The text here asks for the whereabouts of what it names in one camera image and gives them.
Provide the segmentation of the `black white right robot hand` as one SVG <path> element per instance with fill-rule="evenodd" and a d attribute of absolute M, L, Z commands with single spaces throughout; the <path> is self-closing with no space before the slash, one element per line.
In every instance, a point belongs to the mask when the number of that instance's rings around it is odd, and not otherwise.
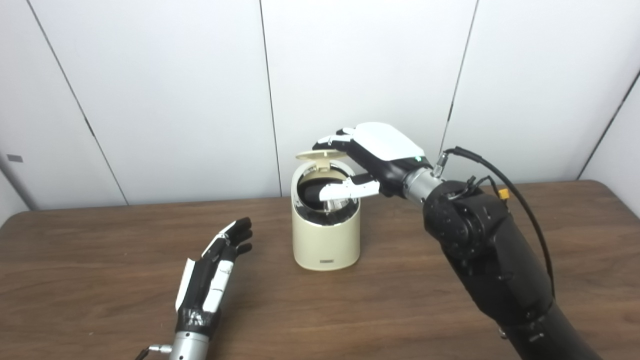
<path fill-rule="evenodd" d="M 345 153 L 366 171 L 349 176 L 343 182 L 306 190 L 306 195 L 321 202 L 378 194 L 407 199 L 410 176 L 430 166 L 420 146 L 392 125 L 376 121 L 343 128 L 334 135 L 322 137 L 312 150 Z"/>

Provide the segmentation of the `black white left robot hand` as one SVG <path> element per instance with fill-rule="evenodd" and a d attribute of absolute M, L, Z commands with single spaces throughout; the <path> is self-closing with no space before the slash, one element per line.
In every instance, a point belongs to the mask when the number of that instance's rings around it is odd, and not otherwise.
<path fill-rule="evenodd" d="M 221 318 L 221 303 L 238 256 L 252 250 L 249 217 L 236 219 L 220 230 L 197 260 L 187 259 L 174 308 L 175 331 L 211 338 Z"/>

